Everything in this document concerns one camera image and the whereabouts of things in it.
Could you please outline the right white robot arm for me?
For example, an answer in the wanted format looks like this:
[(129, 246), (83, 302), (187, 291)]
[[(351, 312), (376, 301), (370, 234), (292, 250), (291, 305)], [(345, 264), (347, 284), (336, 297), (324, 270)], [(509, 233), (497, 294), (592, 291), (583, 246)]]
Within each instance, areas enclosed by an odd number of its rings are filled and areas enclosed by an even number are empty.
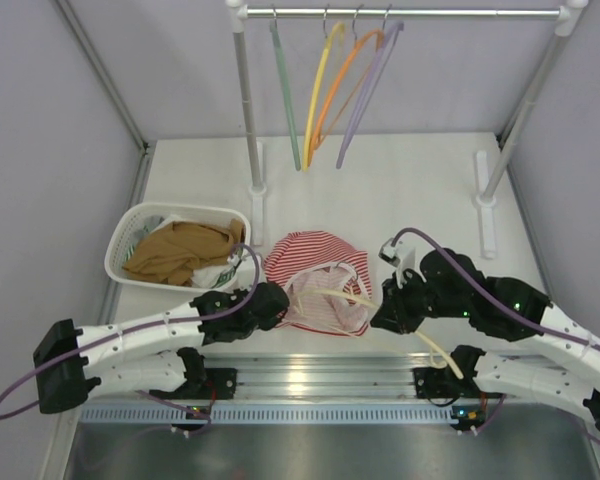
[(395, 271), (382, 284), (372, 327), (408, 335), (417, 333), (427, 319), (463, 319), (477, 332), (555, 365), (528, 366), (483, 346), (458, 345), (446, 367), (415, 371), (418, 397), (532, 399), (600, 432), (600, 339), (547, 295), (519, 279), (486, 276), (469, 257), (451, 249), (433, 250), (416, 263), (412, 250), (386, 244), (379, 256)]

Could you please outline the red white striped tank top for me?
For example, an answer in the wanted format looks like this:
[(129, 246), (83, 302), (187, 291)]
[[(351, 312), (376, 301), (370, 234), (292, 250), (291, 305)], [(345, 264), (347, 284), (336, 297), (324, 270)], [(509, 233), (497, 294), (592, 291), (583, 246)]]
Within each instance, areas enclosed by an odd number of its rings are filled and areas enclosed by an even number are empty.
[[(287, 234), (273, 246), (264, 267), (266, 277), (287, 294), (290, 307), (293, 293), (316, 288), (346, 291), (372, 300), (369, 254), (326, 231)], [(286, 315), (282, 326), (297, 328), (286, 322)]]

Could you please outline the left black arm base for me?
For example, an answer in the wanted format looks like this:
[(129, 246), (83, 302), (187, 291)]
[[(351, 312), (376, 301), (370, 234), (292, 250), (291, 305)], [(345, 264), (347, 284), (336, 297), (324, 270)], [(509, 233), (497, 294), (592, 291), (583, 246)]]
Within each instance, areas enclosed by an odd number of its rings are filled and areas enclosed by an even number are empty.
[(234, 368), (210, 368), (204, 375), (187, 380), (177, 391), (185, 400), (231, 400), (237, 388), (237, 373)]

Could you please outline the cream hanger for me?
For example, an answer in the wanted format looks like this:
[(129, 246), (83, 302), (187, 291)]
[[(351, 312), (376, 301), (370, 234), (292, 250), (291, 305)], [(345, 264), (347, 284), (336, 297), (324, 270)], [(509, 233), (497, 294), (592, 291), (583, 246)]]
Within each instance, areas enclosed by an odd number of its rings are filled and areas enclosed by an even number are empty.
[(285, 320), (297, 328), (320, 334), (360, 338), (383, 351), (402, 354), (401, 350), (366, 337), (370, 314), (377, 305), (370, 299), (346, 291), (316, 288), (291, 295), (291, 307)]

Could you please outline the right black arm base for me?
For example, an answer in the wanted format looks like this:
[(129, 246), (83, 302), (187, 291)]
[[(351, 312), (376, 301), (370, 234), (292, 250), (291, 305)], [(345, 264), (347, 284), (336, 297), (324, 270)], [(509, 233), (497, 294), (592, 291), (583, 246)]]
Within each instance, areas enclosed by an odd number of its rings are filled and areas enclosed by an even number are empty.
[(464, 376), (458, 378), (450, 367), (419, 367), (413, 370), (413, 380), (418, 399), (427, 400), (438, 406), (450, 406), (458, 400), (500, 398), (501, 394), (485, 392), (478, 388), (475, 381)]

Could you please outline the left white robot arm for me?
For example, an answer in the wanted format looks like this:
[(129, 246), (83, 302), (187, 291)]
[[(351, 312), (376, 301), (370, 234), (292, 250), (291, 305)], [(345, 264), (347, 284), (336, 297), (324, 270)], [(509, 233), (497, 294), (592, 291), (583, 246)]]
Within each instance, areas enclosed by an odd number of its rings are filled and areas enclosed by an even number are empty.
[(105, 326), (55, 322), (34, 351), (38, 406), (56, 414), (90, 398), (144, 390), (194, 397), (207, 375), (201, 347), (277, 327), (290, 306), (284, 290), (209, 291), (164, 313)]

